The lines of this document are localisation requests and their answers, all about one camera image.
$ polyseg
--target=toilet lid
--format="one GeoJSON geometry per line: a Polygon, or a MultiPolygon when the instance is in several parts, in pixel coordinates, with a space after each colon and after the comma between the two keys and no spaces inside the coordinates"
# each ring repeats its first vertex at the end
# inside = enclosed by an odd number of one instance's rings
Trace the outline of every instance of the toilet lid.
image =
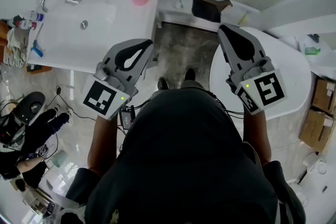
{"type": "MultiPolygon", "coordinates": [[[[311,88],[311,72],[309,64],[300,52],[257,29],[242,27],[258,38],[266,56],[270,57],[275,68],[279,68],[287,91],[287,99],[278,103],[266,112],[270,120],[300,109],[308,98],[311,88]]],[[[210,91],[213,92],[228,110],[243,112],[241,100],[235,96],[225,82],[230,73],[230,65],[225,62],[223,51],[218,46],[210,69],[210,91]]],[[[237,127],[243,127],[243,120],[232,118],[237,127]]]]}

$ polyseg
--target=marble floor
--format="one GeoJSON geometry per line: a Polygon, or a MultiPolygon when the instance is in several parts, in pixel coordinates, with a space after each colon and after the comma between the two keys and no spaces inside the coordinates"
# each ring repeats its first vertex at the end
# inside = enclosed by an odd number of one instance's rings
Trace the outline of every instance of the marble floor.
{"type": "MultiPolygon", "coordinates": [[[[177,88],[183,80],[186,68],[193,67],[197,71],[196,80],[205,88],[209,87],[209,69],[213,55],[218,46],[217,37],[213,33],[192,28],[164,24],[156,30],[155,48],[158,53],[157,66],[147,70],[145,78],[139,78],[136,87],[139,94],[131,104],[139,105],[157,90],[159,77],[167,78],[170,88],[177,88]]],[[[41,91],[46,96],[46,103],[56,95],[56,86],[61,87],[61,96],[80,116],[95,118],[83,108],[78,100],[84,86],[87,73],[53,68],[41,74],[28,74],[24,69],[1,66],[3,81],[0,83],[2,100],[17,99],[32,91],[41,91]]],[[[56,97],[50,108],[59,104],[66,105],[60,97],[56,97]]],[[[286,180],[298,178],[304,171],[302,160],[312,150],[299,141],[301,125],[310,104],[310,98],[297,112],[267,122],[268,135],[272,148],[272,158],[279,160],[283,166],[286,180]]],[[[58,132],[58,151],[67,154],[64,163],[57,168],[51,161],[50,170],[40,186],[47,192],[46,180],[53,186],[53,191],[64,195],[80,167],[86,167],[87,155],[91,145],[94,121],[73,116],[73,125],[65,125],[58,132]]],[[[122,145],[124,134],[118,131],[118,148],[122,145]]],[[[49,152],[56,149],[56,137],[48,141],[49,152]]]]}

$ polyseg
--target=cardboard box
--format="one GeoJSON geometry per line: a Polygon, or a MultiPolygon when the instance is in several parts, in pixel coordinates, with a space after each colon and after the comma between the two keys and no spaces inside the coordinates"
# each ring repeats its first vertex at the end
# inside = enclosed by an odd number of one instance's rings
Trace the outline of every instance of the cardboard box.
{"type": "Polygon", "coordinates": [[[309,110],[299,138],[317,152],[322,152],[332,134],[334,121],[324,112],[309,110]]]}
{"type": "Polygon", "coordinates": [[[335,115],[335,96],[335,83],[318,79],[312,105],[330,115],[335,115]]]}

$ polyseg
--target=shoe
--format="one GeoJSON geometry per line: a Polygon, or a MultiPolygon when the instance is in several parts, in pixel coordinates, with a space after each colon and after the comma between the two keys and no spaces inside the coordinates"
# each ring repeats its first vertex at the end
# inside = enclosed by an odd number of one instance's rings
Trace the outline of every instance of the shoe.
{"type": "Polygon", "coordinates": [[[68,126],[72,126],[73,121],[72,121],[72,115],[73,115],[73,110],[71,108],[68,108],[67,114],[70,116],[68,120],[68,126]]]}
{"type": "Polygon", "coordinates": [[[54,109],[56,110],[56,117],[58,117],[61,114],[61,106],[56,104],[54,109]]]}
{"type": "Polygon", "coordinates": [[[159,78],[158,85],[157,85],[158,90],[168,90],[168,84],[164,78],[159,78]]]}
{"type": "Polygon", "coordinates": [[[187,70],[187,72],[185,73],[185,75],[184,75],[184,80],[193,80],[193,81],[195,81],[195,78],[196,78],[196,74],[195,74],[194,69],[189,68],[187,70]]]}

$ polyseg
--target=sink drain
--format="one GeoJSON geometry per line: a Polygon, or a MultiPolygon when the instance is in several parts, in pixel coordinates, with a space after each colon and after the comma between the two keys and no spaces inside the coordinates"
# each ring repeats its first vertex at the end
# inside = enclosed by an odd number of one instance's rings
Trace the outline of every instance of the sink drain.
{"type": "Polygon", "coordinates": [[[84,20],[80,23],[80,29],[84,30],[88,27],[89,23],[87,20],[84,20]]]}

